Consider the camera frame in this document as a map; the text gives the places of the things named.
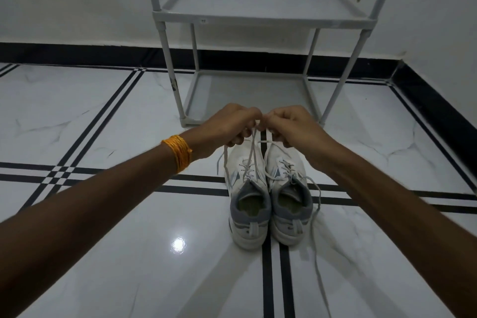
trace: baseboard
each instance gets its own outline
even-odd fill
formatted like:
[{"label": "baseboard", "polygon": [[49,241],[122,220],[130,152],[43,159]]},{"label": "baseboard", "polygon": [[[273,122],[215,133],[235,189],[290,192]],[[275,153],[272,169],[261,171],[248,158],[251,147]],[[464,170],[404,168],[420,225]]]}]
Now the baseboard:
[{"label": "baseboard", "polygon": [[408,65],[396,71],[393,82],[477,176],[477,128]]},{"label": "baseboard", "polygon": [[[171,49],[171,56],[174,68],[194,69],[191,49]],[[340,77],[348,59],[342,56],[313,56],[308,74]],[[0,62],[165,68],[161,48],[114,45],[0,43]],[[203,69],[302,73],[305,62],[305,55],[199,50],[199,65]],[[395,59],[359,58],[350,78],[387,79],[397,62]]]}]

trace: person's left hand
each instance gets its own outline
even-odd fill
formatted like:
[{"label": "person's left hand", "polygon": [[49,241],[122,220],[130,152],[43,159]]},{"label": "person's left hand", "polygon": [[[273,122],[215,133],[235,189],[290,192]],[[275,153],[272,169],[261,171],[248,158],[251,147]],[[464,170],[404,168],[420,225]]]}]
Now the person's left hand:
[{"label": "person's left hand", "polygon": [[252,134],[255,120],[261,118],[262,112],[256,107],[229,103],[202,125],[183,132],[181,137],[192,149],[192,159],[203,159],[220,146],[241,145]]}]

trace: person's right arm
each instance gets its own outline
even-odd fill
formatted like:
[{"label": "person's right arm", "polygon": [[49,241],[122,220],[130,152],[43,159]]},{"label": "person's right arm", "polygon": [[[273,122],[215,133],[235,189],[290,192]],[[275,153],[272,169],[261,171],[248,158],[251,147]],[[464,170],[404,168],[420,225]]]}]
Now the person's right arm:
[{"label": "person's right arm", "polygon": [[331,138],[302,106],[271,111],[265,128],[342,186],[456,317],[476,316],[476,237]]}]

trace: top shelf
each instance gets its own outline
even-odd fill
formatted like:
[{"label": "top shelf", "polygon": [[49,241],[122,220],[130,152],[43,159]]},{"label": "top shelf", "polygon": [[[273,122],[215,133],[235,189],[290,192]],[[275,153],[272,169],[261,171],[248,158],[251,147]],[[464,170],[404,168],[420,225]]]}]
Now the top shelf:
[{"label": "top shelf", "polygon": [[308,28],[373,29],[348,0],[166,0],[153,12],[158,22]]}]

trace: white sneaker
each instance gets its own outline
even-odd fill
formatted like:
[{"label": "white sneaker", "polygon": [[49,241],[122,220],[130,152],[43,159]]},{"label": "white sneaker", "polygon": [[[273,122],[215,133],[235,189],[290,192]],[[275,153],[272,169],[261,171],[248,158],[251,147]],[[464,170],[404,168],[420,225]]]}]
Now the white sneaker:
[{"label": "white sneaker", "polygon": [[305,236],[313,212],[306,181],[309,177],[298,151],[285,148],[281,142],[270,144],[265,161],[272,205],[271,232],[279,242],[295,245]]},{"label": "white sneaker", "polygon": [[229,227],[234,242],[247,250],[262,246],[271,216],[265,161],[254,140],[255,134],[229,155],[227,147],[224,151],[225,181],[231,198]]}]

